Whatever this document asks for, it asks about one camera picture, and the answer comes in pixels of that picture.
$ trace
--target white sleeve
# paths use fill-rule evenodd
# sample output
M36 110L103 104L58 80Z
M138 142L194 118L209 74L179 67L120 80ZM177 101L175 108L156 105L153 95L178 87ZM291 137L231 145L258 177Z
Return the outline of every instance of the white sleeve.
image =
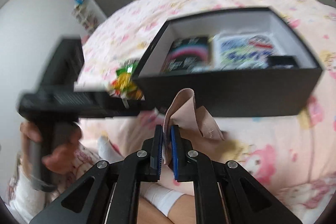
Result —
M8 210L20 224L28 224L45 207L46 194L34 190L30 180L19 168L15 198L9 202Z

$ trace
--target black device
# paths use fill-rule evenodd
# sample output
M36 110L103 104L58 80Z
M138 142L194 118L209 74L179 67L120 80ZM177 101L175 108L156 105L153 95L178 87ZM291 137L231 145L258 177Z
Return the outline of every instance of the black device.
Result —
M237 162L211 161L176 125L171 134L175 179L194 182L197 224L301 223ZM140 182L159 180L162 145L158 125L141 150L113 164L99 161L30 223L136 223Z
M111 97L106 91L74 92L74 82L84 65L80 39L64 38L56 48L41 78L37 92L22 95L19 114L39 128L43 141L30 143L31 182L36 190L56 189L52 172L41 159L68 140L74 122L83 118L137 116L152 106L143 100Z

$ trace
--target white sock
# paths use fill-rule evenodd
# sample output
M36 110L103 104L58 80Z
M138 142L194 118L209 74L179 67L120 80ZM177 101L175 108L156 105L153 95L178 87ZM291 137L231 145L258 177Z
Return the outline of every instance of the white sock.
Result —
M172 206L184 194L154 182L141 182L140 195L167 217Z
M98 155L103 160L107 160L111 164L117 161L124 160L124 157L120 155L116 150L114 150L107 137L100 136L100 138L97 141L97 144L98 144Z

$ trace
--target small black box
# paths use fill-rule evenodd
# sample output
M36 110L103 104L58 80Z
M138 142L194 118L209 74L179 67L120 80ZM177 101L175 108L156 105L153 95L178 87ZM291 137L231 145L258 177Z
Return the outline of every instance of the small black box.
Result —
M228 37L267 35L278 55L287 56L286 62L294 61L297 66L190 74L160 72L174 40L214 36L220 32ZM168 109L181 89L191 88L195 91L197 106L205 106L214 117L264 117L298 114L321 73L319 62L302 39L271 9L257 7L217 10L168 20L142 56L132 79L144 92L145 99L160 111Z

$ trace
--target pink blanket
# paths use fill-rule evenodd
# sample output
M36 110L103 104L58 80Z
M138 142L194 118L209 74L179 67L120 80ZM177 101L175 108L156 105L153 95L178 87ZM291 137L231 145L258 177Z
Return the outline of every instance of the pink blanket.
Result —
M325 71L307 107L297 116L216 118L219 128L227 132L227 141L217 152L223 162L239 161L272 193L333 177L336 171L336 10L316 0L137 0L100 25L84 45L86 63L78 85L113 81L119 62L140 58L168 18L248 6L271 7L315 52ZM147 134L138 134L137 138L149 138L155 122L160 122L154 119L153 114L148 114L141 118L82 121L84 143L94 145L99 135L108 134L126 156L137 149L131 144L135 133L130 132L139 133L139 128L145 127ZM185 193L192 192L188 183L174 182L171 174L162 184ZM306 185L310 185L309 189L315 187L315 184ZM332 189L331 192L319 192L318 198L310 192L305 195L306 200L298 201L303 210L300 211L301 219L318 208L323 198L328 196L330 199L335 187L330 185L328 189ZM284 191L289 193L289 190L282 190L281 200L292 206L293 201L286 201ZM318 200L313 206L309 203L312 197L314 201ZM313 223L322 210L319 208L305 223Z

